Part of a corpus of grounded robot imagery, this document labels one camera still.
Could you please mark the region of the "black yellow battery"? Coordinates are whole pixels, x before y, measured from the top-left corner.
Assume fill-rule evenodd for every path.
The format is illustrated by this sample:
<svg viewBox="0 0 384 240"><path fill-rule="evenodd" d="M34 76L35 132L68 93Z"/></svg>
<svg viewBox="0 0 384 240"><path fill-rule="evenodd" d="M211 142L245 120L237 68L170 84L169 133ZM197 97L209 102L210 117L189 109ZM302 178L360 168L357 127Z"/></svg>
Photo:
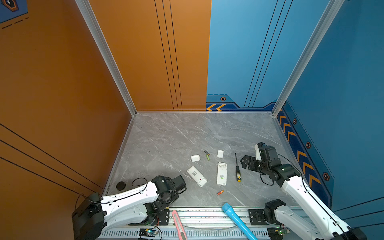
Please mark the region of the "black yellow battery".
<svg viewBox="0 0 384 240"><path fill-rule="evenodd" d="M237 154L235 154L235 159L236 159L236 178L237 178L238 182L241 182L242 181L242 177L241 177L240 167L238 165Z"/></svg>

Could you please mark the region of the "white remote with back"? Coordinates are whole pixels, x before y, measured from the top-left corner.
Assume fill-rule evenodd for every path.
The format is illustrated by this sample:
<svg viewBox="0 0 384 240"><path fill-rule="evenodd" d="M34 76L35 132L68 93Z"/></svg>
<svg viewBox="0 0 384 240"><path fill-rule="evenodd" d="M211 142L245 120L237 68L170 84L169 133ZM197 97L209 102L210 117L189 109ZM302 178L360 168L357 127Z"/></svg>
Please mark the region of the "white remote with back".
<svg viewBox="0 0 384 240"><path fill-rule="evenodd" d="M226 163L218 163L218 172L217 172L217 184L220 186L227 185L227 164Z"/></svg>

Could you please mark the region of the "white battery cover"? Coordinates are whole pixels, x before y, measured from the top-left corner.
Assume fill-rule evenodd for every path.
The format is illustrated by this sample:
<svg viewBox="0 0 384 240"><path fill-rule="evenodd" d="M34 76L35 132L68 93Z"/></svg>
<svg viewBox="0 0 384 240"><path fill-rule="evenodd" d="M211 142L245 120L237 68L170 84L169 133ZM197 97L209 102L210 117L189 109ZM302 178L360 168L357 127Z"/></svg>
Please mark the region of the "white battery cover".
<svg viewBox="0 0 384 240"><path fill-rule="evenodd" d="M200 155L193 155L193 156L191 156L191 161L192 162L198 162L200 160L201 160Z"/></svg>
<svg viewBox="0 0 384 240"><path fill-rule="evenodd" d="M217 157L218 157L219 159L222 159L222 158L224 157L224 151L223 151L223 150L218 150L218 152L217 152Z"/></svg>

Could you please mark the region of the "white remote control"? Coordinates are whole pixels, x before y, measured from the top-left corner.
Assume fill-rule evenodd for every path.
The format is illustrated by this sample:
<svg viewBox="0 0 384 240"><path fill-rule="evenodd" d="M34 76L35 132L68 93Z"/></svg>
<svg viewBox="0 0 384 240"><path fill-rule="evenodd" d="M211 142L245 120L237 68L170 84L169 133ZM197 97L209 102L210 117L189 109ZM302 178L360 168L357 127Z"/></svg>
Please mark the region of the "white remote control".
<svg viewBox="0 0 384 240"><path fill-rule="evenodd" d="M194 167L190 167L187 170L187 173L191 176L191 178L202 188L208 180Z"/></svg>

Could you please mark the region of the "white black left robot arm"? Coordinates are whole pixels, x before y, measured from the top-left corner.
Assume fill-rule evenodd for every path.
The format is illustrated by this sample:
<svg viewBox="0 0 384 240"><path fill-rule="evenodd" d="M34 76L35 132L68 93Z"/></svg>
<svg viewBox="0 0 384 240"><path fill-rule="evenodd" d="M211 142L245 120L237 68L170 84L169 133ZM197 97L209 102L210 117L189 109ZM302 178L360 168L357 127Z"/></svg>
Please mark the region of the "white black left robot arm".
<svg viewBox="0 0 384 240"><path fill-rule="evenodd" d="M145 184L110 196L93 193L72 213L74 238L95 240L102 233L125 225L157 223L187 184L182 176L157 176Z"/></svg>

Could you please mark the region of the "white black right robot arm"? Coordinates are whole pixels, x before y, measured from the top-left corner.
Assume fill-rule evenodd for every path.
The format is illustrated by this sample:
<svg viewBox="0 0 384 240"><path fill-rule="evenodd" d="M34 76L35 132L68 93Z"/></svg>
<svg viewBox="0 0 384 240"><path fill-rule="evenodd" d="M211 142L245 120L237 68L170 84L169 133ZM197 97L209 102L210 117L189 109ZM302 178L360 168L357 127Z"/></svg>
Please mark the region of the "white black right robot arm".
<svg viewBox="0 0 384 240"><path fill-rule="evenodd" d="M309 217L307 221L294 213L286 203L277 199L265 204L263 214L266 223L283 225L303 240L367 239L361 229L350 227L310 190L296 167L283 165L280 159L262 161L251 156L244 156L240 162L243 169L268 176L290 195Z"/></svg>

